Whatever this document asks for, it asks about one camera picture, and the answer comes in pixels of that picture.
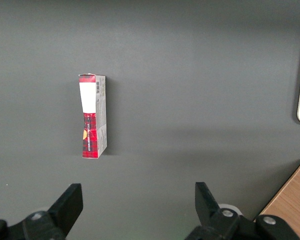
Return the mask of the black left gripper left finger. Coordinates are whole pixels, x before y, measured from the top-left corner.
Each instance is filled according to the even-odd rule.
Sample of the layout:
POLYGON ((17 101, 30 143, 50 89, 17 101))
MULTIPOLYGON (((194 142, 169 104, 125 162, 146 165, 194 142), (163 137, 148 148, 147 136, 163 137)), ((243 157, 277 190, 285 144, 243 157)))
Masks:
POLYGON ((73 183, 46 211, 8 226, 0 219, 0 240, 65 240, 83 210, 82 185, 73 183))

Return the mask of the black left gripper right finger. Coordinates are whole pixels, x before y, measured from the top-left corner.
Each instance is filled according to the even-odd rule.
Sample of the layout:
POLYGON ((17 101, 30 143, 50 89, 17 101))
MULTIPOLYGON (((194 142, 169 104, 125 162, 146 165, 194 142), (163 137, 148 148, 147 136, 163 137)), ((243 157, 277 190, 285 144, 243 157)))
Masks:
POLYGON ((300 237, 282 218, 259 215, 249 220, 233 209, 221 208, 205 182, 195 183, 195 209, 200 225, 187 240, 298 240, 300 237))

